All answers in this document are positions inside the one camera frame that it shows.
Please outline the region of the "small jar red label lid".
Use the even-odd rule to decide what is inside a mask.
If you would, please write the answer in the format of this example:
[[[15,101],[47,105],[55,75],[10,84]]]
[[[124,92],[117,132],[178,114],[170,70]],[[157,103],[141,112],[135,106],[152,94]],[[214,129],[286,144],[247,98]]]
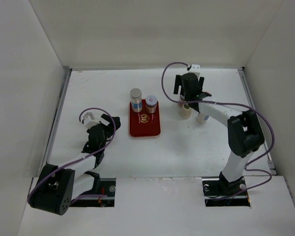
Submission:
[[[182,106],[184,106],[185,105],[185,97],[184,96],[180,96],[179,97],[179,103],[178,103],[178,105],[180,106],[180,107],[182,107]]]

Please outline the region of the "tall blue label spice bottle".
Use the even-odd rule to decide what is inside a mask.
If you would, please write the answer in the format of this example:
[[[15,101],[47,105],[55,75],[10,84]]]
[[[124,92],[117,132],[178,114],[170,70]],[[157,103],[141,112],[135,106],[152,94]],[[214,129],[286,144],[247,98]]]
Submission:
[[[131,108],[134,112],[139,113],[142,110],[142,92],[139,88],[133,88],[130,91]]]

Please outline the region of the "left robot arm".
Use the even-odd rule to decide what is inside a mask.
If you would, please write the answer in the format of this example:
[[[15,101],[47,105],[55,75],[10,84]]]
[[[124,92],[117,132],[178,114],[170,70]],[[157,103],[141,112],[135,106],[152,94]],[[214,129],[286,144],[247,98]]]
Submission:
[[[43,167],[28,196],[32,208],[64,215],[71,206],[114,205],[116,180],[101,178],[94,169],[101,164],[106,147],[121,127],[120,118],[102,114],[96,120],[92,113],[86,113],[80,121],[87,129],[88,141],[76,158]]]

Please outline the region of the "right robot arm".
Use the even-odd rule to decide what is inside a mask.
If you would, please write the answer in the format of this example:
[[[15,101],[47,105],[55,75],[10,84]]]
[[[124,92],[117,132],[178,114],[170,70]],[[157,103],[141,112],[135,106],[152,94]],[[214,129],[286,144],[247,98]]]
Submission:
[[[220,172],[218,189],[231,194],[242,178],[244,167],[254,152],[264,144],[265,138],[256,111],[245,111],[231,105],[219,105],[212,95],[203,91],[204,77],[195,73],[176,75],[174,94],[180,94],[185,105],[198,112],[198,122],[213,118],[227,128],[231,153],[225,168]]]

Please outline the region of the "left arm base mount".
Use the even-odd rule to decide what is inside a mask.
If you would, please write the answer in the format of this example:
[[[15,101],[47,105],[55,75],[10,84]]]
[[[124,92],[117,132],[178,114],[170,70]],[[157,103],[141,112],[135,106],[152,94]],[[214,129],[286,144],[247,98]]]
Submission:
[[[84,173],[74,182],[71,207],[114,207],[116,183],[116,178]]]

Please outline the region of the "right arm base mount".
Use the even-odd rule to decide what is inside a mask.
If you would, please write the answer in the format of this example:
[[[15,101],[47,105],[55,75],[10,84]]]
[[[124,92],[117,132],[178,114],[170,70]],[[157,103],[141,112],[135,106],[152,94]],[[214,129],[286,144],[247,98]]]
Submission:
[[[250,207],[250,199],[246,191],[233,196],[246,189],[243,177],[228,188],[222,186],[219,178],[203,178],[202,185],[206,207]]]

